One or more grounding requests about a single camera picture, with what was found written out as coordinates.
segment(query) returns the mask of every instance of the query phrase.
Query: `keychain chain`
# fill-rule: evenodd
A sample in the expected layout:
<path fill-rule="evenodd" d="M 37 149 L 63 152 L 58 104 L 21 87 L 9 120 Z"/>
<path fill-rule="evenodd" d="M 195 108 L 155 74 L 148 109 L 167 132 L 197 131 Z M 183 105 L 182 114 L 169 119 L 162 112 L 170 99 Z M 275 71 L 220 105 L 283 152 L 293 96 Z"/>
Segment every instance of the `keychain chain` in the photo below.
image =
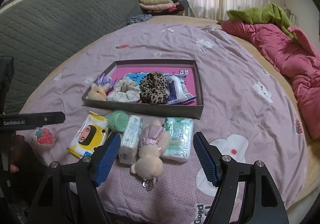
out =
<path fill-rule="evenodd" d="M 157 178 L 156 177 L 153 177 L 152 180 L 143 179 L 142 186 L 145 189 L 147 189 L 147 191 L 151 191 L 155 187 L 156 182 L 157 182 Z"/>

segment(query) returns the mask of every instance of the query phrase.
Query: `strawberry print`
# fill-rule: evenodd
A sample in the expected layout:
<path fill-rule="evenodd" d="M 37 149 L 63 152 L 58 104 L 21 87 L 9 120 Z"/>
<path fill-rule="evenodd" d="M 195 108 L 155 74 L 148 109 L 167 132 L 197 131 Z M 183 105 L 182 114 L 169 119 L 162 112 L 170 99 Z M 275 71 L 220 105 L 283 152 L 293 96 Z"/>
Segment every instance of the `strawberry print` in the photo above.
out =
<path fill-rule="evenodd" d="M 123 45 L 117 45 L 115 47 L 115 49 L 124 49 L 124 48 L 127 48 L 127 47 L 129 47 L 129 44 L 123 44 Z"/>
<path fill-rule="evenodd" d="M 302 131 L 302 127 L 301 127 L 301 124 L 300 124 L 300 121 L 299 119 L 296 119 L 294 121 L 294 125 L 295 125 L 295 129 L 296 129 L 296 133 L 299 135 L 299 134 L 302 134 L 303 131 Z"/>
<path fill-rule="evenodd" d="M 35 136 L 39 144 L 42 145 L 51 145 L 53 144 L 53 134 L 50 132 L 48 128 L 39 128 L 35 132 Z"/>

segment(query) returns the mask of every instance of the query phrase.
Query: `white tissue pack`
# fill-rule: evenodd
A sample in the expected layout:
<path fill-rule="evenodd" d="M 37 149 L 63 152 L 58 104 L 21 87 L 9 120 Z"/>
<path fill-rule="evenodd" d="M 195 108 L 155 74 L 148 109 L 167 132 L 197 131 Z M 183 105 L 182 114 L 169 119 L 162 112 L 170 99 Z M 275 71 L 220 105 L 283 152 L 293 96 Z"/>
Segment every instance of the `white tissue pack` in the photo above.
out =
<path fill-rule="evenodd" d="M 121 163 L 134 164 L 137 161 L 139 138 L 142 131 L 142 117 L 131 115 L 121 138 L 119 159 Z"/>
<path fill-rule="evenodd" d="M 186 162 L 190 157 L 193 120 L 190 118 L 166 117 L 164 128 L 170 133 L 170 143 L 161 156 L 177 162 Z"/>

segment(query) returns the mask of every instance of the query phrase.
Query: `plush keychain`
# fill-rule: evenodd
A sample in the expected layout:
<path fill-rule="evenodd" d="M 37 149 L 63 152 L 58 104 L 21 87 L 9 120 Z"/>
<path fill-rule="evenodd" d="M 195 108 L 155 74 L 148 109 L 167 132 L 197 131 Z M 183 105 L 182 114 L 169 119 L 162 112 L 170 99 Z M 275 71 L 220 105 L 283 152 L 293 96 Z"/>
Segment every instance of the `plush keychain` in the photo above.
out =
<path fill-rule="evenodd" d="M 107 83 L 103 87 L 101 85 L 96 85 L 95 83 L 91 84 L 91 90 L 88 92 L 88 99 L 95 99 L 95 100 L 107 100 L 107 92 L 110 89 L 110 84 Z"/>
<path fill-rule="evenodd" d="M 163 175 L 163 163 L 159 157 L 165 152 L 169 142 L 170 134 L 159 120 L 156 119 L 145 127 L 140 136 L 139 160 L 131 166 L 131 172 L 145 181 L 152 181 Z"/>

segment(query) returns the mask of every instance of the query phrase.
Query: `metal screw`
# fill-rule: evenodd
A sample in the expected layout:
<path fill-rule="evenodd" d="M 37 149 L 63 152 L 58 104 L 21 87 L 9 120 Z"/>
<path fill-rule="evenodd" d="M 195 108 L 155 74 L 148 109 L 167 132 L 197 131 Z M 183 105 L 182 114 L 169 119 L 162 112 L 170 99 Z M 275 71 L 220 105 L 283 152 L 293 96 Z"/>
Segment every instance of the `metal screw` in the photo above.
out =
<path fill-rule="evenodd" d="M 87 155 L 84 158 L 82 158 L 82 161 L 84 161 L 85 163 L 90 162 L 91 161 L 91 157 Z"/>
<path fill-rule="evenodd" d="M 264 162 L 263 161 L 257 161 L 256 164 L 259 167 L 264 167 Z"/>
<path fill-rule="evenodd" d="M 50 164 L 50 166 L 51 166 L 52 168 L 56 168 L 58 165 L 59 165 L 58 162 L 52 162 L 52 163 Z"/>
<path fill-rule="evenodd" d="M 231 157 L 229 155 L 224 155 L 222 157 L 222 160 L 225 161 L 225 162 L 230 162 L 231 161 Z"/>

